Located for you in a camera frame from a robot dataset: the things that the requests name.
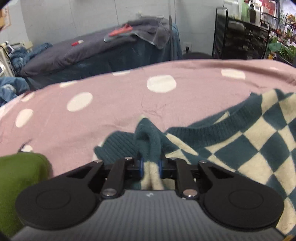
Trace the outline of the small red white object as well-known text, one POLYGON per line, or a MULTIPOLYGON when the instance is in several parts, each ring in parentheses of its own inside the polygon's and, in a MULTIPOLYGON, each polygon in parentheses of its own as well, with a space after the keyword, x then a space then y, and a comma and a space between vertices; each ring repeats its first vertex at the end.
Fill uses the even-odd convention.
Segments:
POLYGON ((74 46, 82 44, 83 42, 84 42, 83 40, 77 40, 76 42, 72 43, 71 45, 74 47, 74 46))

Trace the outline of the green folded garment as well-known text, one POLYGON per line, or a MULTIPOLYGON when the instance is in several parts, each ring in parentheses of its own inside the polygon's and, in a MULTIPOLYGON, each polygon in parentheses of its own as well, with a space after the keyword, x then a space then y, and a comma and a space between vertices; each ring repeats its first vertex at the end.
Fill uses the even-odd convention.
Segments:
POLYGON ((48 159, 38 153, 19 152, 1 157, 1 232, 12 237, 22 227, 15 201, 27 187, 47 180, 51 165, 48 159))

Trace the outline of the blue crumpled clothes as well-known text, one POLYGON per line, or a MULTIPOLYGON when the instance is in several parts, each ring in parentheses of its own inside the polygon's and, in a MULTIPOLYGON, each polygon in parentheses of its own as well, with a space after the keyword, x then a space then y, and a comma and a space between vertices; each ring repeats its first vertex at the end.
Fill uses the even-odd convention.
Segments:
POLYGON ((1 106, 30 90, 26 80, 19 76, 21 70, 30 60, 53 45, 45 42, 31 51, 26 49, 23 43, 12 44, 11 46, 15 49, 10 57, 15 77, 1 77, 1 106))

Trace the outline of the red item on towel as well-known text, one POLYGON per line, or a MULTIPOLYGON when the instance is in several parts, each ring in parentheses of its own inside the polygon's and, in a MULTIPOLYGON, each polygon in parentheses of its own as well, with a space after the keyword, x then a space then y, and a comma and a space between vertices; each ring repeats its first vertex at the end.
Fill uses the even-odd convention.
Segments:
POLYGON ((121 28, 113 30, 111 33, 108 34, 109 37, 115 37, 121 34, 129 33, 133 30, 133 27, 130 24, 125 24, 121 28))

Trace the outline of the dark grey bed mattress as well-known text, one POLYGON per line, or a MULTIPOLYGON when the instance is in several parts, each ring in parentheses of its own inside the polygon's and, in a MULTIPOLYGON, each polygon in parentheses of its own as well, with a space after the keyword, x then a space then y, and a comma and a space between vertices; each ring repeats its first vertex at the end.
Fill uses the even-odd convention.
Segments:
POLYGON ((156 63, 182 59, 180 37, 176 25, 163 49, 137 36, 104 42, 111 28, 66 40, 34 57, 21 70, 33 90, 48 85, 80 80, 95 75, 139 68, 156 63), (77 46, 77 40, 84 42, 77 46))

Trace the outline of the black metal rack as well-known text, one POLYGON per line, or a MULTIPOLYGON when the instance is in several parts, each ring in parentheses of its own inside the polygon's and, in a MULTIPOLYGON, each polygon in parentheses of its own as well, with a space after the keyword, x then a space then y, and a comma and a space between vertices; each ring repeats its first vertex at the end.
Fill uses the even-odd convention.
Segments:
POLYGON ((266 54, 270 25, 236 20, 225 7, 216 8, 212 57, 222 60, 263 59, 266 54))

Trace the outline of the grey towel on bed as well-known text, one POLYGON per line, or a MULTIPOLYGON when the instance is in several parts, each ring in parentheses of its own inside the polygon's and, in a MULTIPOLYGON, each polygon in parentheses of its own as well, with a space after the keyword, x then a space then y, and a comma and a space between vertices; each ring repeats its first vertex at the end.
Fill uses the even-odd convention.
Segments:
POLYGON ((133 30, 126 34, 103 38, 104 42, 111 42, 124 37, 137 36, 138 38, 154 45, 158 49, 163 49, 171 36, 171 21, 157 16, 142 16, 135 20, 130 20, 125 24, 130 24, 133 30))

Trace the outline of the teal cream checkered sweater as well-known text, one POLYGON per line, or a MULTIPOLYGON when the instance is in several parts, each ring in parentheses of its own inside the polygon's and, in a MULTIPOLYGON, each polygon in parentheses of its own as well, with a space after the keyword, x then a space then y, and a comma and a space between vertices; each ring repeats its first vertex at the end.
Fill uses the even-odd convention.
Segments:
POLYGON ((295 234, 295 93, 278 89, 252 93, 248 99, 187 127, 161 132, 142 118, 133 133, 110 134, 94 153, 104 164, 141 155, 144 176, 132 188, 164 190, 161 155, 196 165, 205 160, 276 190, 285 208, 277 228, 295 234))

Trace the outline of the pink polka dot blanket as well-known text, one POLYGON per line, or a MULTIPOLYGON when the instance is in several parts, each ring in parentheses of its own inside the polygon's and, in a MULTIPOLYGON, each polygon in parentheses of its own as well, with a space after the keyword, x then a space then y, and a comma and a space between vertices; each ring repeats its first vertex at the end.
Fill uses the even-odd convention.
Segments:
POLYGON ((94 159, 114 131, 142 117, 160 130, 188 126, 252 93, 295 91, 295 68, 273 60, 180 60, 58 83, 1 108, 1 155, 46 156, 54 175, 94 159))

